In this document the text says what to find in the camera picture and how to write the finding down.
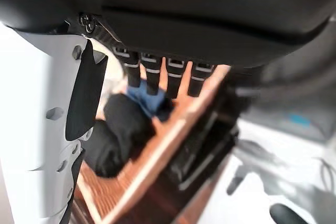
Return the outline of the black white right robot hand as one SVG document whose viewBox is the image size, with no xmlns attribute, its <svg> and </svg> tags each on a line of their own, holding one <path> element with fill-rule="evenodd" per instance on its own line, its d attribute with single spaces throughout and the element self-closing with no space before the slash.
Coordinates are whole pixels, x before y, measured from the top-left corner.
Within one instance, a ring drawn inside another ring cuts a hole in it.
<svg viewBox="0 0 336 224">
<path fill-rule="evenodd" d="M 278 59 L 317 41 L 335 0 L 1 0 L 1 163 L 15 223 L 68 223 L 107 56 L 132 85 L 166 59 L 176 96 L 188 62 L 196 96 L 218 65 L 236 101 L 299 97 L 335 80 L 335 60 L 262 82 Z"/>
</svg>

